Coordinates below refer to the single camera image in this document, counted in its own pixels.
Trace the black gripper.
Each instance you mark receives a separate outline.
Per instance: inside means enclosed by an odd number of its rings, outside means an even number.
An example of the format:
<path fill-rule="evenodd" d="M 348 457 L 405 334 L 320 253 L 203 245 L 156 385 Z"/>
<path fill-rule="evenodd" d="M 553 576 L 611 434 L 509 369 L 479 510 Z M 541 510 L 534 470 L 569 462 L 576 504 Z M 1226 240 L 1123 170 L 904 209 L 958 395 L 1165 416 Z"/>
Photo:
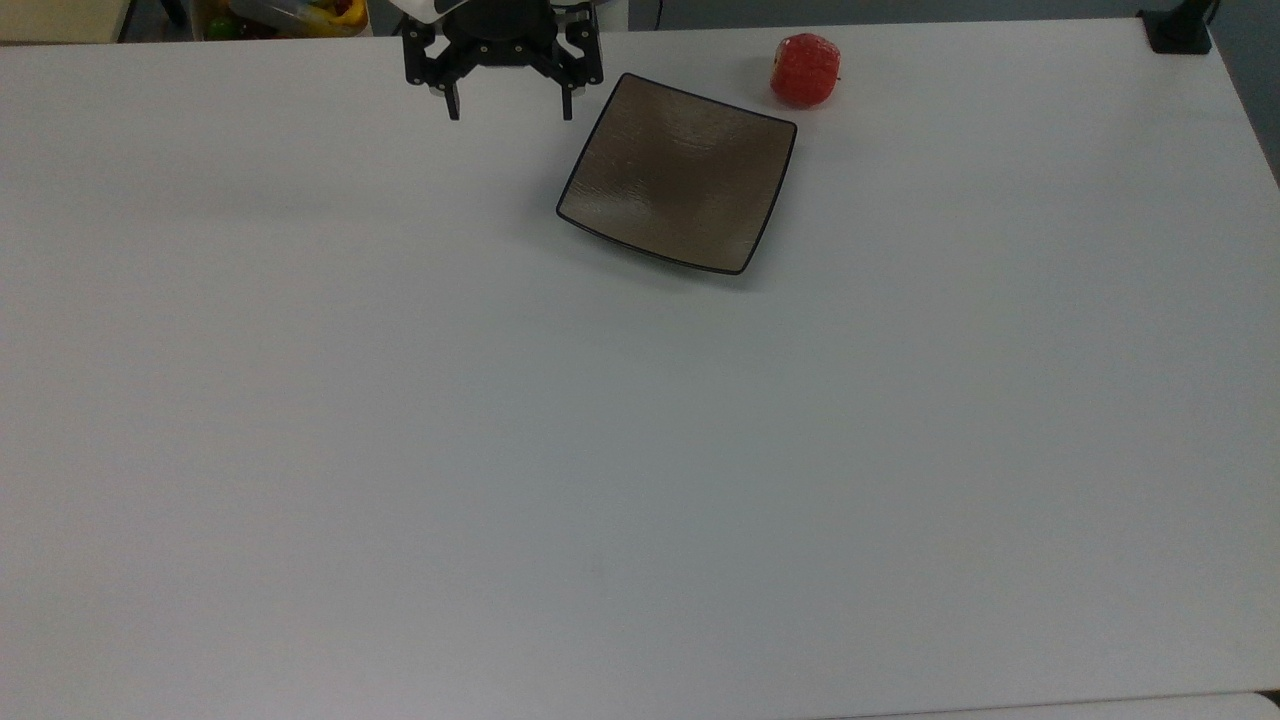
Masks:
<path fill-rule="evenodd" d="M 479 67 L 527 67 L 559 87 L 573 119 L 582 87 L 604 79 L 594 1 L 403 1 L 402 49 L 410 85 L 431 87 L 461 119 L 458 82 Z"/>

